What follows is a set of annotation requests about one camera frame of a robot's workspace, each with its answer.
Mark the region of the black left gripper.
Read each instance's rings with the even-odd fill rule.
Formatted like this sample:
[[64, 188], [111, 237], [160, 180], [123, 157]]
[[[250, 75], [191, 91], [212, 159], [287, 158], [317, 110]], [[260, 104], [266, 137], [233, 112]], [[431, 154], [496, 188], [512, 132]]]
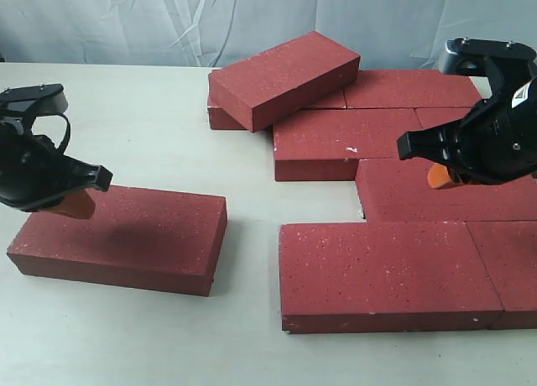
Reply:
[[108, 191], [112, 172], [62, 154], [45, 136], [19, 134], [1, 125], [1, 203], [23, 212], [90, 219], [89, 189]]

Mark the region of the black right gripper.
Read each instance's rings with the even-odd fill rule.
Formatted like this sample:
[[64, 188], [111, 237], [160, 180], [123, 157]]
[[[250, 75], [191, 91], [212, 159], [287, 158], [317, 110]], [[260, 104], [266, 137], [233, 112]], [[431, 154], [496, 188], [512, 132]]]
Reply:
[[482, 99], [462, 119], [405, 132], [397, 149], [401, 160], [433, 163], [427, 173], [433, 190], [536, 176], [536, 79]]

